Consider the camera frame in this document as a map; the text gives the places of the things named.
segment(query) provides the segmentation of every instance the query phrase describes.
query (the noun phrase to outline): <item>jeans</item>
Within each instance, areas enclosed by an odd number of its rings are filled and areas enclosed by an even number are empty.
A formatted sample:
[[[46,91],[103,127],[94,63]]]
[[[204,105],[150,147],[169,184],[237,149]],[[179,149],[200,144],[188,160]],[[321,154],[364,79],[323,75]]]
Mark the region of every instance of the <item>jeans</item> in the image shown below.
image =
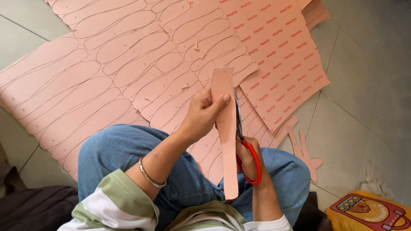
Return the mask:
[[[113,125],[91,136],[79,154],[79,200],[92,194],[109,173],[128,170],[139,157],[148,154],[167,133],[145,126]],[[307,166],[294,155],[274,148],[262,148],[264,164],[272,178],[278,202],[291,226],[297,220],[305,202],[310,183]],[[252,185],[242,173],[238,178],[238,198],[231,204],[246,220],[253,220]],[[194,158],[184,152],[175,163],[167,184],[154,204],[160,210],[156,230],[165,229],[183,210],[213,200],[224,199],[224,184],[212,184],[197,168]]]

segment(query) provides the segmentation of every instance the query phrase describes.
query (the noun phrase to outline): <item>striped shirt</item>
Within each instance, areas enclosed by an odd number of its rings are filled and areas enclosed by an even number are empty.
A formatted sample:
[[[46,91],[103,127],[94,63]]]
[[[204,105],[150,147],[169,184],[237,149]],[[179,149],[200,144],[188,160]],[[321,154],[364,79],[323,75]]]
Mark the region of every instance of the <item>striped shirt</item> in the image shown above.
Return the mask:
[[[73,220],[59,231],[153,231],[159,209],[121,170],[104,177],[95,192],[72,212]],[[168,231],[292,231],[286,217],[271,222],[247,222],[237,210],[220,201],[188,207],[166,228]]]

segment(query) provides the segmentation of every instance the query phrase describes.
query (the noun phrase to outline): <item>cartoon print bag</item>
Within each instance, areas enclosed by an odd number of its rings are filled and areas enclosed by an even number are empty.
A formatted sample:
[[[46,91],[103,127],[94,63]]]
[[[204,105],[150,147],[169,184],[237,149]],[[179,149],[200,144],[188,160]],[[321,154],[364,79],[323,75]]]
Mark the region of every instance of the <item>cartoon print bag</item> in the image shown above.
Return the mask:
[[[375,194],[354,191],[327,209],[335,231],[411,231],[411,208]]]

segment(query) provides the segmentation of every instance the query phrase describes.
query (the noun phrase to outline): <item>silver bangle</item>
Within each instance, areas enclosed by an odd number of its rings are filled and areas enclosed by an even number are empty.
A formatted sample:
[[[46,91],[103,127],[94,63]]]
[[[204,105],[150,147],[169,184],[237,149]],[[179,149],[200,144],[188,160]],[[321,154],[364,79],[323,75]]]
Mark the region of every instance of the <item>silver bangle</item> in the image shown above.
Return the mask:
[[[164,184],[159,185],[159,184],[157,184],[156,182],[154,182],[154,181],[147,175],[147,173],[145,172],[145,170],[144,170],[144,168],[143,168],[142,160],[143,160],[143,157],[140,157],[140,158],[139,158],[139,167],[140,167],[141,173],[144,175],[144,177],[146,178],[146,180],[147,180],[148,182],[150,182],[152,185],[156,186],[157,188],[162,188],[162,187],[166,186],[167,180],[164,182]]]

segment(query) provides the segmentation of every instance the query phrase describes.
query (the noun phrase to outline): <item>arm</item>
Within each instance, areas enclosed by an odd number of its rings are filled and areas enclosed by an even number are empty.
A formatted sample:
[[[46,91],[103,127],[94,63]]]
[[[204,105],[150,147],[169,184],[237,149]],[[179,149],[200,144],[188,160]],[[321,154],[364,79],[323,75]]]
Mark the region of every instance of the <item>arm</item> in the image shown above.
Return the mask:
[[[164,183],[179,156],[212,129],[218,113],[229,100],[230,95],[221,95],[213,102],[210,87],[192,97],[178,130],[143,158],[144,169],[153,181]],[[153,201],[159,191],[146,180],[138,163],[125,173],[118,169],[104,177],[96,191],[75,207],[73,220],[59,231],[154,230],[159,211]]]
[[[260,159],[263,177],[261,183],[253,187],[253,220],[256,222],[275,221],[283,217],[277,200],[271,176],[268,174],[261,156],[261,148],[255,138],[245,137],[247,143],[251,143]],[[242,161],[242,169],[251,180],[256,179],[254,160],[248,149],[236,140],[236,153]]]
[[[191,99],[186,117],[178,130],[143,158],[142,163],[147,175],[157,184],[163,184],[180,155],[190,145],[209,133],[217,115],[230,99],[230,95],[225,94],[213,102],[211,87],[206,87],[196,93]],[[146,180],[138,164],[125,173],[151,200],[155,199],[160,189]]]

